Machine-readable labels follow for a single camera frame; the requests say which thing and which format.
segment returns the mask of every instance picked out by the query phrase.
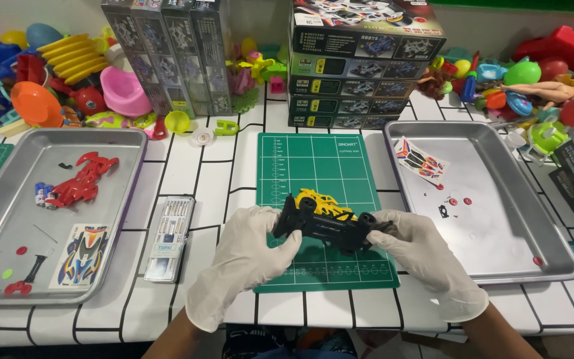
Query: white tablecloth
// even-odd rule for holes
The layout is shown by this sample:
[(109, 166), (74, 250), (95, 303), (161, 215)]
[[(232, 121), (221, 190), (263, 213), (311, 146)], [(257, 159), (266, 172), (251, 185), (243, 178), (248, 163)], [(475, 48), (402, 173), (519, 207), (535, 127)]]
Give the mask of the white tablecloth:
[[(0, 307), (0, 346), (92, 344), (154, 340), (185, 304), (187, 288), (208, 266), (221, 225), (239, 207), (255, 204), (256, 138), (260, 132), (296, 132), (287, 126), (285, 95), (261, 88), (256, 107), (237, 119), (240, 132), (197, 148), (189, 134), (151, 141), (145, 163), (117, 243), (107, 278), (99, 293), (73, 306)], [(436, 102), (414, 92), (402, 121), (488, 121), (457, 95)], [(196, 120), (216, 127), (216, 118)], [(299, 128), (299, 133), (327, 133)], [(375, 130), (331, 130), (364, 136), (382, 208), (403, 208), (382, 133)], [(0, 136), (0, 143), (16, 143)], [(546, 203), (568, 240), (574, 240), (574, 214), (548, 178), (555, 164), (538, 167), (517, 160)], [(196, 209), (178, 284), (143, 280), (148, 253), (148, 228), (156, 222), (168, 195), (192, 195)], [(325, 291), (256, 295), (241, 293), (230, 307), (227, 322), (342, 328), (394, 328), (463, 334), (437, 317), (437, 305), (410, 275), (400, 275), (396, 290)], [(524, 335), (574, 333), (574, 281), (486, 286), (491, 301)]]

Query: hand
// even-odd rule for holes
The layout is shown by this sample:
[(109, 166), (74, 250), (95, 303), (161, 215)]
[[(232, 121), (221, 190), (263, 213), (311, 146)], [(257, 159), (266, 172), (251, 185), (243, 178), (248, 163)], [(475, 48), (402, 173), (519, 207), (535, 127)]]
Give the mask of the hand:
[(429, 217), (393, 209), (373, 216), (378, 222), (391, 220), (395, 226), (387, 233), (371, 231), (367, 239), (437, 295), (443, 321), (463, 322), (482, 314), (489, 295), (466, 274)]
[(189, 320), (214, 332), (236, 296), (278, 277), (296, 256), (302, 233), (294, 231), (279, 247), (267, 247), (281, 211), (270, 207), (239, 208), (227, 221), (212, 266), (198, 275), (187, 291)]

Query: aluminum tray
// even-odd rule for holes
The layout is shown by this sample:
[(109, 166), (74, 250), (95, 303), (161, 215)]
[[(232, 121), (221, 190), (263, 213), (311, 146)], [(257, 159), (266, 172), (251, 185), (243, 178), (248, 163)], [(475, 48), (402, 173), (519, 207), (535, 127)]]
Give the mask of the aluminum tray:
[[(19, 140), (0, 170), (0, 305), (75, 304), (88, 300), (100, 289), (146, 145), (147, 136), (141, 130), (109, 128), (40, 128), (28, 131)], [(58, 164), (74, 166), (81, 155), (90, 151), (98, 151), (102, 157), (118, 157), (120, 161), (101, 176), (97, 198), (55, 211), (36, 206), (35, 183), (59, 184), (73, 178), (83, 165), (67, 170)], [(86, 289), (50, 290), (48, 284), (73, 225), (84, 223), (111, 226), (106, 255), (94, 283)], [(23, 256), (15, 253), (20, 246), (28, 248)], [(48, 257), (36, 274), (32, 291), (27, 295), (20, 295), (19, 291), (4, 295), (6, 285), (24, 280), (35, 264), (35, 254)], [(13, 271), (12, 277), (2, 279), (2, 272), (8, 268)]]
[[(389, 122), (383, 133), (407, 210), (433, 219), (477, 284), (574, 279), (570, 247), (491, 126), (471, 121), (396, 121)], [(402, 136), (451, 163), (442, 179), (444, 190), (398, 164), (394, 146)], [(449, 196), (458, 204), (448, 203)], [(463, 203), (465, 197), (472, 200), (470, 206)], [(442, 218), (441, 205), (448, 218)], [(543, 264), (536, 265), (534, 257)]]

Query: screwdriver set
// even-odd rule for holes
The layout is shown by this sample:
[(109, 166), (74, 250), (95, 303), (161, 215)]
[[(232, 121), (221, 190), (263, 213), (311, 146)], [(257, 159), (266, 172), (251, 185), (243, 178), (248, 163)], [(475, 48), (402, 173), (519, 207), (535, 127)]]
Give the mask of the screwdriver set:
[(192, 197), (168, 196), (145, 270), (146, 281), (175, 282), (180, 272), (180, 256), (196, 201)]

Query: orange plastic bowl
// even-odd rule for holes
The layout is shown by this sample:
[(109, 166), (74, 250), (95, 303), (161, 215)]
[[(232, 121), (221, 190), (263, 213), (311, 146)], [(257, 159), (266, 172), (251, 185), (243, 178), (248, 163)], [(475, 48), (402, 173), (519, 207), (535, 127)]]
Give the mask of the orange plastic bowl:
[(18, 82), (10, 92), (12, 106), (30, 126), (61, 127), (63, 115), (52, 93), (34, 82)]

